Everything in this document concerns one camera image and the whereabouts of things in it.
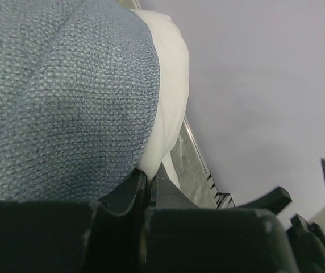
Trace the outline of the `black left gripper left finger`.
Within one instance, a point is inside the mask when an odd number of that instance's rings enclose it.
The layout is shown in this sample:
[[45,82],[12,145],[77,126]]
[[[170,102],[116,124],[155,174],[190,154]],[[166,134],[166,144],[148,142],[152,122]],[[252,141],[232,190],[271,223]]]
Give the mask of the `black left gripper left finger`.
[[0,201],[0,272],[137,272],[146,176],[98,201]]

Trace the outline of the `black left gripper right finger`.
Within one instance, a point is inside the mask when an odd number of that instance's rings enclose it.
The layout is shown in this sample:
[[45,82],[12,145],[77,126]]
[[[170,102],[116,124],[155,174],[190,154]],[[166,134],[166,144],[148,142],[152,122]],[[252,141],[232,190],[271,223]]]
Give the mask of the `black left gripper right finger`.
[[145,211],[145,271],[297,272],[277,219],[290,202],[277,187],[236,208],[199,208],[160,167]]

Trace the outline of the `grey striped pillowcase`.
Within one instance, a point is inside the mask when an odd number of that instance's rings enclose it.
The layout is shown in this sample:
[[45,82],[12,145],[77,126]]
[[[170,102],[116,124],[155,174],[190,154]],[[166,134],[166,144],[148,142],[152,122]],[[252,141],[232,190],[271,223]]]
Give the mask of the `grey striped pillowcase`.
[[138,166],[160,68],[116,1],[0,1],[0,200],[97,200]]

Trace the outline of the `white pillow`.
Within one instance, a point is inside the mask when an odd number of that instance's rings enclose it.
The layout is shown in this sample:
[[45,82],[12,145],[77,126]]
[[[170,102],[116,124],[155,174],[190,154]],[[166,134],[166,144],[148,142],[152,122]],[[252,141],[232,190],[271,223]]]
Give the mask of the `white pillow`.
[[179,188],[170,153],[177,142],[186,113],[189,96],[189,51],[171,17],[148,10],[134,12],[151,32],[160,65],[155,123],[138,169],[151,180],[160,166],[164,166],[170,181]]

